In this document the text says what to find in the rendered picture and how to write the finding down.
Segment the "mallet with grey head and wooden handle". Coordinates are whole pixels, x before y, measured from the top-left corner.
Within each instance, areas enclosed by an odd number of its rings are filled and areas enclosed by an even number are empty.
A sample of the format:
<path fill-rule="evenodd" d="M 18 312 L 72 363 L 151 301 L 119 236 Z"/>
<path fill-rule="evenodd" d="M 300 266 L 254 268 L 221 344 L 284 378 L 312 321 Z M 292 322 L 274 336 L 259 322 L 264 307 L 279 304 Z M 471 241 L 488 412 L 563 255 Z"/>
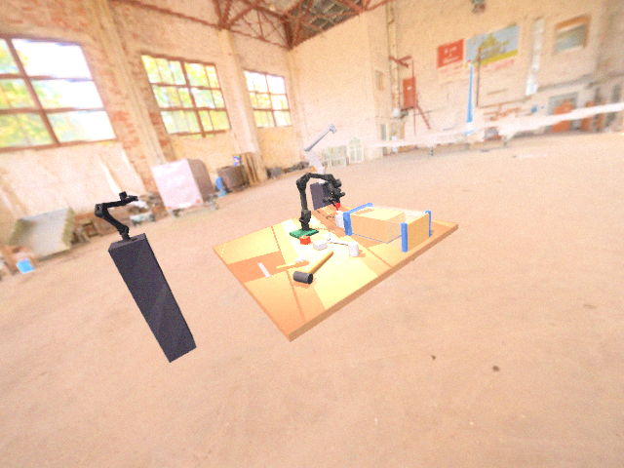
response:
<path fill-rule="evenodd" d="M 314 263 L 305 272 L 295 271 L 292 275 L 293 280 L 297 282 L 301 282 L 301 283 L 311 284 L 313 282 L 313 275 L 311 273 L 314 272 L 332 254 L 333 254 L 332 250 L 328 251 L 323 257 L 321 257 L 316 263 Z"/>

